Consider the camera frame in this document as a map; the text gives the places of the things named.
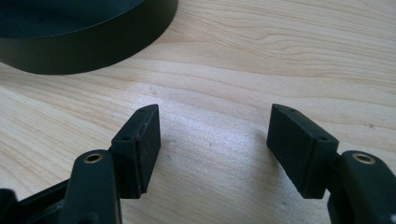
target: black plastic bracket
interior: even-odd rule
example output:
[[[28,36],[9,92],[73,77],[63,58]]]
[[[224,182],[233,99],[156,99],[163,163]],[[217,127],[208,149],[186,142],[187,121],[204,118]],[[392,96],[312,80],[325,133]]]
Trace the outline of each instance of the black plastic bracket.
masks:
[[[109,150],[79,156],[70,180],[18,202],[0,189],[0,224],[121,223],[120,198],[146,193],[161,147],[158,105],[138,109]]]
[[[396,177],[379,158],[336,153],[338,140],[296,109],[273,105],[267,146],[306,199],[331,193],[332,223],[396,223]]]

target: light wood surface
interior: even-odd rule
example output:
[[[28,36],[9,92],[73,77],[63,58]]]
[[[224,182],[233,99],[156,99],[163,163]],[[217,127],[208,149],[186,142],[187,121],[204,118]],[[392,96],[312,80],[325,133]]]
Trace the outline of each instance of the light wood surface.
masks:
[[[159,104],[148,194],[124,223],[330,223],[266,147],[271,104],[295,107],[396,173],[394,0],[180,0],[148,48],[108,68],[38,76],[0,63],[0,188],[19,199],[70,176]]]

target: black plastic part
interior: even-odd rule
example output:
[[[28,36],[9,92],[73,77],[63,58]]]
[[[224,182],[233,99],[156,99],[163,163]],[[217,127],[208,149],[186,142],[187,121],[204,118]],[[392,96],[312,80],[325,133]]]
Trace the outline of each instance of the black plastic part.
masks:
[[[0,1],[0,62],[64,75],[122,61],[151,44],[177,0]]]
[[[147,192],[160,147],[158,105],[138,109],[113,138],[109,149],[116,162],[121,198],[138,199]]]
[[[327,208],[332,224],[354,223],[355,214],[347,198],[338,198],[334,195],[330,195]]]
[[[356,219],[354,223],[396,222],[396,177],[379,158],[360,151],[341,156],[340,176]]]
[[[58,223],[68,180],[20,201],[21,223]]]
[[[18,223],[19,205],[14,191],[0,189],[0,223]]]
[[[109,151],[94,150],[76,159],[59,223],[121,223],[120,198]]]
[[[267,146],[304,198],[323,198],[337,139],[299,111],[273,105]]]
[[[74,223],[77,217],[80,218],[78,224],[120,223],[118,194],[124,198],[140,198],[142,193],[147,192],[160,146],[159,107],[142,107],[114,137],[109,151],[96,151],[106,156],[106,164],[100,167],[82,166],[81,158],[86,158],[86,155],[94,154],[95,151],[86,153],[76,160],[71,185],[69,180],[65,180],[20,202],[17,202],[12,190],[0,189],[0,224],[56,224],[60,221],[64,207],[67,207],[63,212],[66,214],[63,215],[64,223]],[[89,209],[100,213],[100,216],[95,212],[84,216]]]

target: small hole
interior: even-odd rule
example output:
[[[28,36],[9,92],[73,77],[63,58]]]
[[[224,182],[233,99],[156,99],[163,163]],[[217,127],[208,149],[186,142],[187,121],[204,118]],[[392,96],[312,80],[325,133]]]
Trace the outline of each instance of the small hole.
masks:
[[[352,157],[361,163],[365,163],[365,164],[369,164],[369,165],[372,165],[375,163],[375,159],[373,159],[373,157],[367,156],[362,153],[354,153],[354,154],[352,154]]]
[[[85,163],[96,163],[97,161],[100,161],[103,158],[103,155],[100,153],[94,153],[86,158],[84,158]]]
[[[123,140],[123,141],[126,141],[126,142],[127,142],[127,141],[131,141],[131,139],[132,139],[131,136],[123,136],[123,137],[122,137],[122,140]]]
[[[320,141],[327,141],[327,137],[323,137],[323,136],[319,136],[318,139],[319,139]]]

